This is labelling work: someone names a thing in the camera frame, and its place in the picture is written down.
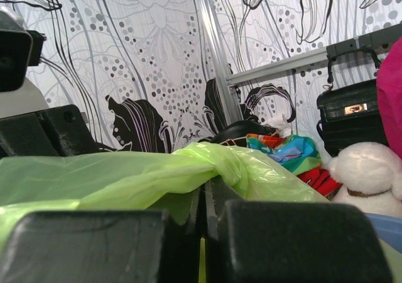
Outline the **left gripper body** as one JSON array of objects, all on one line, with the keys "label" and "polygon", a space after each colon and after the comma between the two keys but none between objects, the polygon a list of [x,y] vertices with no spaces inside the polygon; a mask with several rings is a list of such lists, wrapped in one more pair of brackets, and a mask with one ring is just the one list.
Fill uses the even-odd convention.
[{"label": "left gripper body", "polygon": [[99,152],[75,105],[1,119],[1,157],[69,157]]}]

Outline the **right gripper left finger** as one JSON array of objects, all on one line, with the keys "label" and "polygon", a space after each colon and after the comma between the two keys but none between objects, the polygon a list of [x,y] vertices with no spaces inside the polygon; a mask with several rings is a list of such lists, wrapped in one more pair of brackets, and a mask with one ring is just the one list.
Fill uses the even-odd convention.
[{"label": "right gripper left finger", "polygon": [[2,282],[196,282],[199,191],[144,211],[40,211],[1,253]]}]

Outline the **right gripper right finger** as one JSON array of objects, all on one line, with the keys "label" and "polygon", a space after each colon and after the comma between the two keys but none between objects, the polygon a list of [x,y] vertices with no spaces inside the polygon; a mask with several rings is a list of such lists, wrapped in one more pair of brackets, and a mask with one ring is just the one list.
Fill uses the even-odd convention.
[{"label": "right gripper right finger", "polygon": [[350,205],[247,201],[205,187],[207,282],[391,282],[367,217]]}]

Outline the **green trash bag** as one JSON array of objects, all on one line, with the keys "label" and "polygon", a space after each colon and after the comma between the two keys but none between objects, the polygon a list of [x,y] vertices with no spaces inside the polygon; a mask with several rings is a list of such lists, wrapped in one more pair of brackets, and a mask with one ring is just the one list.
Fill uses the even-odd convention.
[{"label": "green trash bag", "polygon": [[[204,187],[212,179],[221,179],[247,201],[331,203],[265,154],[241,147],[193,143],[171,154],[8,157],[1,160],[1,253],[14,227],[30,213],[144,211],[167,194],[199,191],[196,282],[207,282]],[[377,238],[391,282],[400,282],[401,254]]]}]

